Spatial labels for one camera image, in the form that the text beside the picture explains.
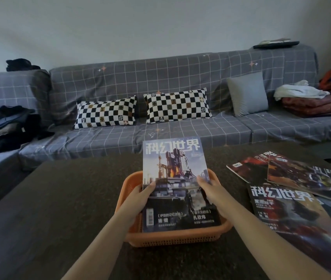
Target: forearm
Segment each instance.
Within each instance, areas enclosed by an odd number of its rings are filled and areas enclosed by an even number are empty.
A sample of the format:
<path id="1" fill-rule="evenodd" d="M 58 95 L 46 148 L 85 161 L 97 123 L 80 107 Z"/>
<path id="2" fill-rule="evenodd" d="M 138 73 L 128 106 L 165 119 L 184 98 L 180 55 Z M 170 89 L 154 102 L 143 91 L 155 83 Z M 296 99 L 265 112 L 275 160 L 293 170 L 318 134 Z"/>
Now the forearm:
<path id="1" fill-rule="evenodd" d="M 62 280 L 108 279 L 130 226 L 131 221 L 116 213 Z"/>
<path id="2" fill-rule="evenodd" d="M 268 228 L 231 195 L 227 195 L 220 209 L 271 280 L 331 280 L 329 272 Z"/>

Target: white wall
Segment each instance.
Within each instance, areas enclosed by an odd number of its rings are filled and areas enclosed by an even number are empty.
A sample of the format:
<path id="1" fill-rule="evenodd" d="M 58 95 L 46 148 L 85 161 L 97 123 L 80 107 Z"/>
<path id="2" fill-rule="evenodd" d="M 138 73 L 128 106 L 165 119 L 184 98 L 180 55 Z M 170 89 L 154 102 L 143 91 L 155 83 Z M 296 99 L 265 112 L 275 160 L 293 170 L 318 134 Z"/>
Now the white wall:
<path id="1" fill-rule="evenodd" d="M 331 0 L 0 0 L 7 59 L 57 66 L 248 49 L 291 37 L 331 68 Z"/>

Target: barcode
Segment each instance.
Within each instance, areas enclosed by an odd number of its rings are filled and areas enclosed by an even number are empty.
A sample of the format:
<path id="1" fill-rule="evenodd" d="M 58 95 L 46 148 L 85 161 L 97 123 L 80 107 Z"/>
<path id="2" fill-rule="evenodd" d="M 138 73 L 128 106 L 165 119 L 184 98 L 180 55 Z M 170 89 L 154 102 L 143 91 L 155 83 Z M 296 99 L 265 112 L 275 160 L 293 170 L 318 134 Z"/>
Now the barcode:
<path id="1" fill-rule="evenodd" d="M 154 226 L 154 209 L 146 209 L 146 226 Z"/>

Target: gray pillow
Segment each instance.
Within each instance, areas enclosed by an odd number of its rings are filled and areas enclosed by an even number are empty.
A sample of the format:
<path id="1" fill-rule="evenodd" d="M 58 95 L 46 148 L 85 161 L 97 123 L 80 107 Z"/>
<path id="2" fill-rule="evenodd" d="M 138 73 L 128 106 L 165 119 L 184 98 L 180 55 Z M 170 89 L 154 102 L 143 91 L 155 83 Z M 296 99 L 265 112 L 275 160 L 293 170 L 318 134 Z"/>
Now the gray pillow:
<path id="1" fill-rule="evenodd" d="M 268 110 L 262 72 L 226 80 L 236 117 Z"/>

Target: folded blanket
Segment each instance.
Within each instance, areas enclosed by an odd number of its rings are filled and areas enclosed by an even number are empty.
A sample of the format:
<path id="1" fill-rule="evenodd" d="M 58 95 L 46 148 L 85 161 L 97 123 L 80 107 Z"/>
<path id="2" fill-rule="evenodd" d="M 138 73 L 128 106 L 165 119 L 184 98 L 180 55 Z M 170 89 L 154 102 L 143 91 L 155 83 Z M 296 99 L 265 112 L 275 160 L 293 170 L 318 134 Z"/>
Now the folded blanket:
<path id="1" fill-rule="evenodd" d="M 331 103 L 331 95 L 327 95 L 322 99 L 284 97 L 281 100 L 284 105 L 314 108 Z"/>
<path id="2" fill-rule="evenodd" d="M 313 115 L 317 115 L 317 114 L 324 114 L 324 113 L 331 112 L 331 103 L 322 105 L 322 106 L 318 106 L 318 107 L 314 107 L 314 108 L 299 107 L 299 106 L 295 106 L 295 105 L 284 105 L 284 107 L 297 111 L 297 112 L 300 112 L 307 116 L 313 116 Z"/>
<path id="3" fill-rule="evenodd" d="M 324 98 L 326 95 L 329 95 L 328 91 L 319 90 L 314 87 L 308 86 L 306 80 L 301 80 L 300 82 L 295 83 L 294 85 L 284 84 L 275 90 L 276 101 L 279 101 L 283 97 L 302 97 L 302 98 Z"/>
<path id="4" fill-rule="evenodd" d="M 302 117 L 302 118 L 331 117 L 331 112 L 329 112 L 329 113 L 323 113 L 323 114 L 316 114 L 316 115 L 309 115 L 308 116 L 308 115 L 304 115 L 301 112 L 294 111 L 294 110 L 291 110 L 291 109 L 288 109 L 288 111 L 290 113 L 293 113 L 294 115 L 299 116 L 299 117 Z"/>

